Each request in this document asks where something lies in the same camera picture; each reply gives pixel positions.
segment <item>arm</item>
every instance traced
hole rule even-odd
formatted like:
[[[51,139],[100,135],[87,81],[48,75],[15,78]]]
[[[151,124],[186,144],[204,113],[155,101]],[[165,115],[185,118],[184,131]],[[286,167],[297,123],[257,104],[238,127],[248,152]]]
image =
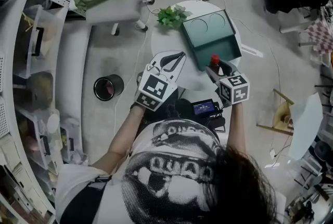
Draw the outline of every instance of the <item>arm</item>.
[[[132,147],[145,108],[133,106],[116,136],[111,141],[108,152],[102,156],[92,167],[111,173],[118,162],[126,156],[127,150]]]
[[[246,154],[242,103],[233,105],[227,146]]]

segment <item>green plastic container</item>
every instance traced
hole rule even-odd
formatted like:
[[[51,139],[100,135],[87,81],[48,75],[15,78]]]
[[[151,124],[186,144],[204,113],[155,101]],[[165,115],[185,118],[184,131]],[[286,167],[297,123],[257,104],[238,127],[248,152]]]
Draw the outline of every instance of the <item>green plastic container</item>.
[[[182,30],[200,71],[209,65],[213,54],[226,61],[241,57],[235,29],[225,10],[187,20]]]

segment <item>white chair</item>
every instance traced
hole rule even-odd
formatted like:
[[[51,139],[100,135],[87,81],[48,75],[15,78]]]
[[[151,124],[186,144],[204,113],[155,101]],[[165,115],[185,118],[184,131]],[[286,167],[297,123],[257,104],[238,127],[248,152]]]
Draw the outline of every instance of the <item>white chair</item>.
[[[88,9],[86,20],[92,25],[112,25],[112,35],[119,34],[118,23],[122,21],[136,22],[143,31],[147,31],[148,27],[140,20],[142,2],[152,5],[155,0],[108,0]]]

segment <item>dark hair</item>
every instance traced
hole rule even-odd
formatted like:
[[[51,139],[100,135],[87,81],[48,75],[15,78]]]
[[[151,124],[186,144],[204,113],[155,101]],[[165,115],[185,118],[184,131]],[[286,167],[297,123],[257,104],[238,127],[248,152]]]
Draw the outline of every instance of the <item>dark hair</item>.
[[[280,223],[275,192],[253,158],[221,147],[212,168],[214,184],[205,189],[209,223]]]

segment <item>black cup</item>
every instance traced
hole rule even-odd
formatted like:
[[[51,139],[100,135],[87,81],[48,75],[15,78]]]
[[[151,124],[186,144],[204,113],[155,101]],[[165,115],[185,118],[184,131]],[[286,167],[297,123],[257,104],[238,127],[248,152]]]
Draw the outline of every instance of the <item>black cup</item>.
[[[94,83],[95,96],[101,101],[109,101],[123,91],[124,81],[116,74],[98,78]]]

